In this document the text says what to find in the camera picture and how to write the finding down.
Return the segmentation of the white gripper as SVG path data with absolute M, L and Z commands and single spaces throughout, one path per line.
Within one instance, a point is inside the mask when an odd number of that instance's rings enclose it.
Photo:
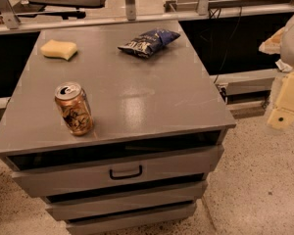
M 281 60 L 294 68 L 294 15 L 285 27 L 279 29 L 264 41 L 259 51 L 265 54 L 279 54 Z M 286 129 L 294 121 L 294 71 L 282 78 L 281 89 L 268 118 L 268 126 Z

